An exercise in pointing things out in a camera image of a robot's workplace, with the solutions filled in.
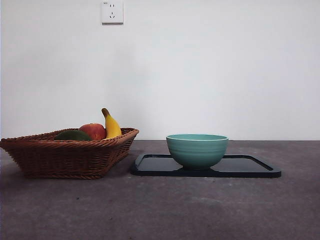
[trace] black tray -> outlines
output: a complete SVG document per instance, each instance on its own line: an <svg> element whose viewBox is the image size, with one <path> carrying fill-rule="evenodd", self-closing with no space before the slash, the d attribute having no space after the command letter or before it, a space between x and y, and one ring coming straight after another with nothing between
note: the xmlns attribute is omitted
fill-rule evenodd
<svg viewBox="0 0 320 240"><path fill-rule="evenodd" d="M138 176L278 178L281 170L250 155L224 155L206 170L184 169L169 154L141 154L133 163L131 174Z"/></svg>

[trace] apple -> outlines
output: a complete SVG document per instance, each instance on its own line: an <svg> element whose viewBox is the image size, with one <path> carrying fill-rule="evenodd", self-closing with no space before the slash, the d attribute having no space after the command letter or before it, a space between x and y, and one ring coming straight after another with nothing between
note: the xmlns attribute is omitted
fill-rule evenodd
<svg viewBox="0 0 320 240"><path fill-rule="evenodd" d="M100 123L88 123L82 125L78 130L88 134L93 141L105 139L107 134L105 127Z"/></svg>

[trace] bowl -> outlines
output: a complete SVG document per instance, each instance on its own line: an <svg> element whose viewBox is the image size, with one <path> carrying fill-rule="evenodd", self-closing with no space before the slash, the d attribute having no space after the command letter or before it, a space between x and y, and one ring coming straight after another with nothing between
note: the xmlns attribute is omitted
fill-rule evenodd
<svg viewBox="0 0 320 240"><path fill-rule="evenodd" d="M228 138L211 134L174 134L166 137L172 158L185 169L205 170L226 153Z"/></svg>

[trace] yellow banana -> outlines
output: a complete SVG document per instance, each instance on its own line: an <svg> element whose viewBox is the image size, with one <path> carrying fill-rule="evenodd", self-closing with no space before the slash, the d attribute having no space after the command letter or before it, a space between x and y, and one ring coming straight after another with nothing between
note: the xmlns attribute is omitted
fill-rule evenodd
<svg viewBox="0 0 320 240"><path fill-rule="evenodd" d="M120 136L122 133L117 121L110 115L109 111L106 108L102 108L101 111L105 118L105 139L112 139L116 136Z"/></svg>

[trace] woven basket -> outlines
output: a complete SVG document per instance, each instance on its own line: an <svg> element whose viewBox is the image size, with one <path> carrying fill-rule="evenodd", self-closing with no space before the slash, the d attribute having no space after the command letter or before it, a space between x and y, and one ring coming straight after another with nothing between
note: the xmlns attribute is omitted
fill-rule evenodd
<svg viewBox="0 0 320 240"><path fill-rule="evenodd" d="M139 133L134 128L121 128L122 135L107 140L54 140L68 128L49 133L3 138L3 148L26 178L99 179L129 154Z"/></svg>

